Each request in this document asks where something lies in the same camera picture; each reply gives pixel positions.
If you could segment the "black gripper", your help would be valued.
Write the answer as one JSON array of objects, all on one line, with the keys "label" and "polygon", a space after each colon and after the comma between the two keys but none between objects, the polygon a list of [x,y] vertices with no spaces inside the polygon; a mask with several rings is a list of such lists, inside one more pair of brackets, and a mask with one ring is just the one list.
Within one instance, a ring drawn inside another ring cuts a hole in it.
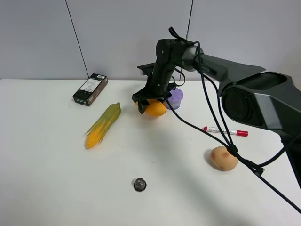
[{"label": "black gripper", "polygon": [[138,111],[143,114],[149,104],[155,100],[163,101],[164,106],[169,106],[168,97],[171,97],[171,91],[175,88],[176,84],[174,82],[164,84],[146,83],[145,87],[132,95],[132,100],[135,103],[137,102]]}]

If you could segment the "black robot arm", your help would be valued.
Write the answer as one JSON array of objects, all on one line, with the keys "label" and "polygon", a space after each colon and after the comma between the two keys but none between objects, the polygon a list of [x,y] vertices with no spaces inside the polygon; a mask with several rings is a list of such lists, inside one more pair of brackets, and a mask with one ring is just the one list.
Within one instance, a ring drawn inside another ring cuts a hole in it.
[{"label": "black robot arm", "polygon": [[159,40],[156,56],[156,62],[140,66],[148,77],[145,87],[132,96],[140,113],[145,112],[149,100],[162,100],[175,88],[170,79],[176,67],[204,73],[219,82],[218,96],[230,119],[281,137],[300,180],[301,92],[290,76],[206,55],[195,43],[182,38]]}]

